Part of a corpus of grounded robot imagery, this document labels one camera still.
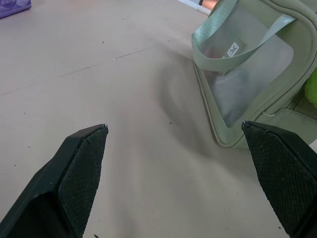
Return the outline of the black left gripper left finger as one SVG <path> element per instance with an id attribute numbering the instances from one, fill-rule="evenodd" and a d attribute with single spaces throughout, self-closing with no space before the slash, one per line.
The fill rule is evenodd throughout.
<path id="1" fill-rule="evenodd" d="M 82 238 L 99 187 L 108 127 L 65 138 L 0 222 L 0 238 Z"/>

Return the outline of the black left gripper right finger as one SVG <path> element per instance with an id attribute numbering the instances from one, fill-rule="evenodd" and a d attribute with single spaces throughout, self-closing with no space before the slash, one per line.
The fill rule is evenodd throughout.
<path id="1" fill-rule="evenodd" d="M 317 153 L 297 134 L 242 123 L 259 183 L 290 238 L 317 238 Z"/>

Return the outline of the sage green mesh bag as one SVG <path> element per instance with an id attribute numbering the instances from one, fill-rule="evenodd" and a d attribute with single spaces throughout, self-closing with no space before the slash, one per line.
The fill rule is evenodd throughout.
<path id="1" fill-rule="evenodd" d="M 218 0 L 192 34 L 192 54 L 221 146 L 247 147 L 247 120 L 317 140 L 304 91 L 317 68 L 317 0 Z"/>

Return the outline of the bright green fuzzy object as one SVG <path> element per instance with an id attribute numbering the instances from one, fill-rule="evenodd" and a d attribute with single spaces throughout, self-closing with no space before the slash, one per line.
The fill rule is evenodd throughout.
<path id="1" fill-rule="evenodd" d="M 306 99 L 317 108 L 317 68 L 306 81 L 304 91 Z"/>

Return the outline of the purple tissue pack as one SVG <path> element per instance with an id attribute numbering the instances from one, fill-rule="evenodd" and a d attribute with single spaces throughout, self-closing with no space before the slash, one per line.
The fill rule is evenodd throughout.
<path id="1" fill-rule="evenodd" d="M 0 0 L 0 19 L 28 10 L 31 0 Z"/>

